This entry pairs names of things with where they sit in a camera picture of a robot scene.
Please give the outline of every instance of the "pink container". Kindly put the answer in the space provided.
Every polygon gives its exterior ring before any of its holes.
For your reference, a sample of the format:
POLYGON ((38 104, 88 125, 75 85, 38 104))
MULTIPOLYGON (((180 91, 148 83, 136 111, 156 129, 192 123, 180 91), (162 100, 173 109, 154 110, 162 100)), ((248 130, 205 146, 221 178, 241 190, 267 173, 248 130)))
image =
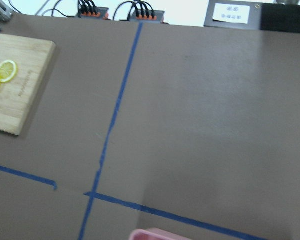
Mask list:
POLYGON ((158 228, 151 228, 147 230, 136 229, 134 230, 129 240, 190 240, 158 228))

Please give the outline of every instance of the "gray table surface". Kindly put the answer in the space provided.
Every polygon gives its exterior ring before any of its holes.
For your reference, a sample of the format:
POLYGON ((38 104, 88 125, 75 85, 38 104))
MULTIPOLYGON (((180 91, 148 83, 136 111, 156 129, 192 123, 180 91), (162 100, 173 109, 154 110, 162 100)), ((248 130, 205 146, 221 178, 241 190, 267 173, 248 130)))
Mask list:
MULTIPOLYGON (((57 49, 21 135, 0 132, 0 239, 78 239, 137 23, 16 14, 57 49)), ((97 192, 273 240, 300 240, 300 34, 144 24, 97 192)), ((160 228, 234 237, 94 201, 84 239, 160 228)))

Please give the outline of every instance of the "blue tape line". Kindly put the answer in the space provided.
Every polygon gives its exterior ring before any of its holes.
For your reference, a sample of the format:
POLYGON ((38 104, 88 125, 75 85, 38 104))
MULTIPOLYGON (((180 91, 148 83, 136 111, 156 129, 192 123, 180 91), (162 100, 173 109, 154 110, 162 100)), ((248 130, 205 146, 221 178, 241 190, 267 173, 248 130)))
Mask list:
MULTIPOLYGON (((100 168, 96 172, 94 183, 93 183, 92 190, 91 190, 91 192, 93 192, 93 193, 95 193, 98 189, 99 180, 100 180, 101 173, 102 173, 104 163, 105 163, 105 160, 106 160, 106 156, 107 156, 107 150, 108 150, 108 143, 109 143, 110 134, 111 134, 111 132, 112 132, 112 130, 113 130, 115 124, 116 124, 118 112, 120 110, 120 105, 121 105, 121 102, 122 102, 122 98, 123 98, 124 93, 125 93, 129 73, 130 73, 130 70, 131 70, 132 63, 134 61, 134 57, 135 57, 135 53, 136 53, 136 50, 137 50, 137 46, 138 46, 138 42, 139 42, 139 38, 140 38, 140 35, 141 35, 142 28, 143 28, 143 23, 140 23, 139 26, 138 26, 138 29, 136 31, 136 34, 135 34, 135 38, 134 38, 132 49, 131 49, 131 52, 130 52, 128 64, 126 66, 123 81, 122 81, 122 84, 121 84, 121 89, 120 89, 118 98, 116 100, 116 104, 115 104, 115 108, 114 108, 114 111, 113 111, 111 123, 110 123, 110 126, 109 126, 109 130, 108 130, 108 133, 106 135, 105 142, 104 142, 104 145, 103 145, 102 154, 101 154, 101 157, 100 157, 100 160, 99 160, 100 168)), ((79 238, 78 238, 79 240, 82 240, 85 236, 86 226, 87 226, 87 222, 88 222, 93 204, 94 204, 94 198, 90 197, 88 205, 87 205, 87 209, 85 211, 85 215, 84 215, 84 218, 83 218, 83 223, 82 223, 79 238)))
POLYGON ((113 203, 113 204, 118 204, 118 205, 130 208, 130 209, 135 209, 135 210, 138 210, 138 211, 141 211, 141 212, 145 212, 145 213, 156 215, 156 216, 163 217, 163 218, 166 218, 166 219, 174 220, 174 221, 177 221, 177 222, 180 222, 180 223, 192 225, 192 226, 195 226, 195 227, 198 227, 198 228, 201 228, 201 229, 207 229, 207 230, 210 230, 210 231, 213 231, 213 232, 216 232, 216 233, 220 233, 220 234, 223 234, 223 235, 235 237, 235 238, 238 238, 238 239, 243 239, 243 240, 266 240, 264 238, 260 238, 260 237, 257 237, 257 236, 252 236, 252 235, 245 234, 245 233, 242 233, 242 232, 239 232, 239 231, 235 231, 235 230, 227 229, 227 228, 224 228, 224 227, 212 225, 212 224, 209 224, 209 223, 197 221, 197 220, 194 220, 194 219, 191 219, 191 218, 178 216, 178 215, 175 215, 173 213, 169 213, 169 212, 166 212, 166 211, 161 211, 161 210, 158 210, 158 209, 155 209, 155 208, 143 206, 143 205, 136 204, 136 203, 133 203, 133 202, 122 201, 120 199, 117 199, 117 198, 114 198, 114 197, 111 197, 111 196, 107 196, 107 195, 103 195, 103 194, 100 194, 100 193, 96 193, 96 192, 87 192, 84 195, 90 196, 90 198, 93 197, 95 199, 99 199, 99 200, 106 201, 106 202, 113 203))
POLYGON ((13 175, 16 175, 16 176, 19 176, 19 177, 22 177, 22 178, 30 179, 30 180, 33 180, 33 181, 37 181, 37 182, 42 183, 42 184, 51 185, 51 186, 53 186, 54 190, 57 190, 57 188, 58 188, 57 183, 55 181, 49 180, 47 178, 31 175, 29 173, 25 173, 25 172, 22 172, 22 171, 13 170, 11 168, 7 168, 7 167, 4 167, 4 166, 0 166, 0 171, 8 173, 8 174, 13 174, 13 175))

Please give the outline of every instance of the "wooden board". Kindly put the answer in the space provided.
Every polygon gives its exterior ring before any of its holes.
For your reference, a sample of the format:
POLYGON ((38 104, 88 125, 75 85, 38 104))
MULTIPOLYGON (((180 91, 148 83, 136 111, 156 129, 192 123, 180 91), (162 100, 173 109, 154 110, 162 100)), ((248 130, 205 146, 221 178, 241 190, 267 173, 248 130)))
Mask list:
POLYGON ((18 73, 0 85, 0 130, 19 135, 55 49, 52 41, 0 34, 0 63, 13 60, 18 73))

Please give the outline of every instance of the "yellow lemon slice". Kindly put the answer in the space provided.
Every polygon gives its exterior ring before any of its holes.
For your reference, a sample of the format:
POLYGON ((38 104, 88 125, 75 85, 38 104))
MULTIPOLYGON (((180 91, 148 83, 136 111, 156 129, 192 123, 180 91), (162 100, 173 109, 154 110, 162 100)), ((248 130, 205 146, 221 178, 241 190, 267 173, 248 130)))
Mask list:
POLYGON ((11 81, 17 74, 17 64, 12 60, 6 60, 0 63, 0 81, 7 83, 11 81))

